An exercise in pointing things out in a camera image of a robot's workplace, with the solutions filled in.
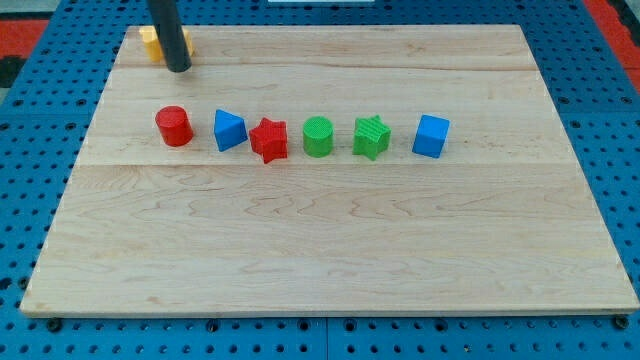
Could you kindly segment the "black cylindrical robot arm rod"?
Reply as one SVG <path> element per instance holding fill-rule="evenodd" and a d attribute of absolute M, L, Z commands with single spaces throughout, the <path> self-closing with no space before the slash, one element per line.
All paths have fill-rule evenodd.
<path fill-rule="evenodd" d="M 174 73 L 187 71 L 192 62 L 176 1 L 147 0 L 147 7 L 166 67 Z"/>

